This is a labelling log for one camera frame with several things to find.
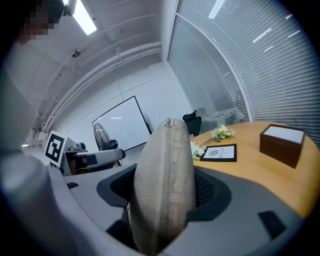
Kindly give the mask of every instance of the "black office chair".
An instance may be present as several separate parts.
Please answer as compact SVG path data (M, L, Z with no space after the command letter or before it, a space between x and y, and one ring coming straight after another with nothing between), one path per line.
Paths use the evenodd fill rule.
M193 136L198 136L200 133L201 127L201 116L196 116L196 110L191 114L185 114L182 119L184 120L189 134L193 134Z

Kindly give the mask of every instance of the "black picture frame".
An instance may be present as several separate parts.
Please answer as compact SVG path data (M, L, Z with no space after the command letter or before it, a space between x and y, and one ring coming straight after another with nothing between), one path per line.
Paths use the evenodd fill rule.
M93 121L92 121L93 129L95 128L94 122L97 121L98 118L102 117L104 114L108 113L109 111L113 110L114 108L118 107L118 106L121 105L122 103L124 103L124 102L126 102L126 101L128 101L128 100L130 100L130 99L132 99L132 98L135 99L135 102L136 102L136 104L137 104L137 106L138 106L138 108L139 108L139 110L140 110L140 114L141 114L141 116L142 116L142 118L143 118L143 121L144 121L144 123L145 123L145 126L146 126L146 128L148 129L148 131L149 131L149 133L150 133L150 135L151 135L152 132L151 132L151 130L150 130L150 126L148 125L148 123L146 122L146 119L145 119L144 115L142 114L141 108L140 108L140 106L139 106L139 103L138 103L137 98L136 98L135 95L132 96L132 97L130 97L130 98L128 98L128 99L126 99L126 100L124 100L124 101L122 101L121 103L119 103L118 105L114 106L113 108L110 108L108 111L104 112L102 115L98 116L95 120L93 120ZM146 143L147 143L147 142L143 142L143 143L141 143L141 144L139 144L139 145L133 146L133 147L128 148L128 149L126 149L126 150L124 150L124 151L132 150L132 149L134 149L134 148L136 148L136 147L139 147L139 146L141 146L141 145L143 145L143 144L146 144Z
M205 154L210 148L221 148L221 147L234 147L234 157L233 158L205 158ZM216 145L207 146L203 155L200 157L200 161L206 162L236 162L237 161L237 144L227 144L227 145Z

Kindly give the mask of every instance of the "brown box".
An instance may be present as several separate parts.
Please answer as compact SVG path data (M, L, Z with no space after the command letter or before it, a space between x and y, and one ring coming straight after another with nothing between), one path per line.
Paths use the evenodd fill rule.
M301 142L299 143L292 140L279 138L274 135L265 134L265 132L270 127L285 128L285 129L303 132ZM304 140L305 140L305 131L302 129L292 128L289 126L278 125L278 124L270 124L266 129L263 130L263 132L260 133L260 152L269 157L277 159L278 161L292 168L296 168L299 161L302 145L304 144Z

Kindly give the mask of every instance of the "smoke detector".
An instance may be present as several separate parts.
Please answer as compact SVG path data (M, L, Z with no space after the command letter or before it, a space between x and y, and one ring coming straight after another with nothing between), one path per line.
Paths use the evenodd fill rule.
M79 49L76 49L74 52L71 53L71 56L74 58L79 57L81 54L81 51Z

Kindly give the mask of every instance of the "ceiling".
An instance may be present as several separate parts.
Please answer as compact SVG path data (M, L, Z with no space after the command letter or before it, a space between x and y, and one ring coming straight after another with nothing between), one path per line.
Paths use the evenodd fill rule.
M50 128L52 116L58 116L64 108L63 101L72 101L77 94L66 96L88 86L90 77L161 50L159 1L82 3L97 28L95 32L86 35L73 17L63 16L46 35L24 45L16 43L4 62L19 91L38 112L34 124L37 130ZM74 58L71 54L76 49L81 54Z

